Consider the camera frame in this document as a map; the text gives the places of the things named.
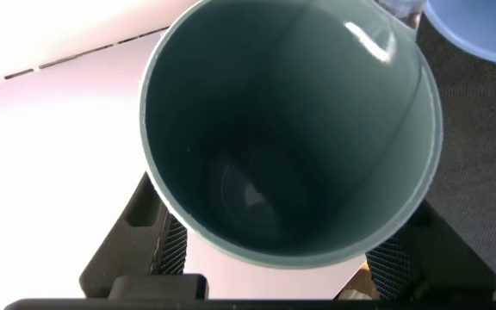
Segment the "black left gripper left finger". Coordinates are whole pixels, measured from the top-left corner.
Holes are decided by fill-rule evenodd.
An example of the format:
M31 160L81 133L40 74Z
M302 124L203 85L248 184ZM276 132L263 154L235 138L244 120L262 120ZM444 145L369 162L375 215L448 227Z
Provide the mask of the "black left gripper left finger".
M181 275L187 229L167 210L147 174L79 277L88 298L106 298L120 276Z

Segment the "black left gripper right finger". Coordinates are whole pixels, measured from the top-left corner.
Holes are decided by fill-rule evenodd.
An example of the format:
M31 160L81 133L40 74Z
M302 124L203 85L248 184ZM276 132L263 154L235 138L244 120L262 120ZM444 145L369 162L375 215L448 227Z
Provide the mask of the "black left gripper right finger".
M383 301L490 301L496 292L496 274L428 201L366 258Z

